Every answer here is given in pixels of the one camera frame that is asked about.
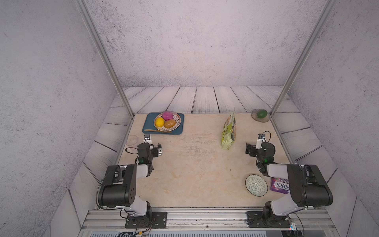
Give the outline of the white patterned breakfast bowl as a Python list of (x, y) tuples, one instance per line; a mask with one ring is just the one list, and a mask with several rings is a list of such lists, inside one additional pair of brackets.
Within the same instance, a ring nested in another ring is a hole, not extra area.
[(268, 192), (268, 185), (264, 178), (255, 174), (249, 175), (246, 178), (245, 186), (247, 191), (256, 197), (262, 197)]

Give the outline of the green oats bag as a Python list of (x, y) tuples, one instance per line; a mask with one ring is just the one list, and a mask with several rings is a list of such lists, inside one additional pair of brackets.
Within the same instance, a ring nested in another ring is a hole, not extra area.
[(223, 150), (228, 150), (235, 142), (236, 137), (236, 120), (234, 112), (231, 112), (227, 118), (221, 137), (221, 148)]

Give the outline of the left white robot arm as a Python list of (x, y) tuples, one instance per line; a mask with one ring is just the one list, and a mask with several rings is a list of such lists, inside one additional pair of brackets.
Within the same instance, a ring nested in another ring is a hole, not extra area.
[(100, 182), (96, 204), (102, 210), (120, 210), (125, 219), (137, 225), (148, 226), (153, 221), (151, 205), (137, 197), (137, 179), (149, 177), (153, 171), (153, 159), (161, 156), (162, 147), (152, 144), (151, 136), (144, 135), (144, 142), (136, 148), (133, 164), (109, 166)]

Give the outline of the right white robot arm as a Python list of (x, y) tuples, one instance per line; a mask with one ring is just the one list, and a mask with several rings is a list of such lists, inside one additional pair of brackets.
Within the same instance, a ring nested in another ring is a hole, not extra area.
[(274, 162), (275, 146), (258, 134), (251, 156), (263, 176), (289, 181), (289, 193), (275, 201), (268, 201), (263, 209), (263, 220), (280, 220), (306, 207), (330, 206), (333, 194), (316, 165), (278, 164)]

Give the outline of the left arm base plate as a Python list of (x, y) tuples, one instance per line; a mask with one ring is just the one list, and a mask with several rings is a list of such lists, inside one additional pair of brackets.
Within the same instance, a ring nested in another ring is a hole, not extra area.
[(147, 212), (144, 216), (126, 217), (126, 229), (165, 229), (167, 223), (167, 212)]

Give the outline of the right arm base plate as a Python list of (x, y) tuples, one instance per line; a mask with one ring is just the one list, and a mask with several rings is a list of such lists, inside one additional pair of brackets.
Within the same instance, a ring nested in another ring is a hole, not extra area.
[(285, 216), (276, 216), (257, 211), (249, 211), (246, 214), (246, 223), (249, 228), (290, 228), (292, 226), (290, 220)]

